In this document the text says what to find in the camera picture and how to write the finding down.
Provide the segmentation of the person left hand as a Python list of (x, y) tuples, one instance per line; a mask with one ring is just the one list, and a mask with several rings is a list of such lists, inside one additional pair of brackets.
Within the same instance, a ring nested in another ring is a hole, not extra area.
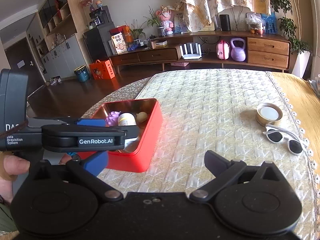
[(13, 181), (18, 175), (29, 172), (30, 162), (13, 155), (1, 152), (1, 204), (9, 205), (13, 200)]

